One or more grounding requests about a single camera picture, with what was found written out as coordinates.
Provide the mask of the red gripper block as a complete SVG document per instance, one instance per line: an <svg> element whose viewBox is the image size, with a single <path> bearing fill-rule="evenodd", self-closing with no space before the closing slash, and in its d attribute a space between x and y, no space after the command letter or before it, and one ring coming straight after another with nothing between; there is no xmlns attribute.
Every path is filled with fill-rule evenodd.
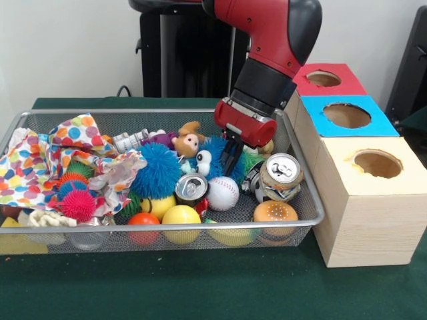
<svg viewBox="0 0 427 320"><path fill-rule="evenodd" d="M263 147L273 139L277 129L276 120L260 115L231 99L218 102L214 119L218 127L229 129L240 136L233 137L230 131L223 132L226 145L220 162L224 175L232 174L242 154L244 143L251 148Z"/></svg>

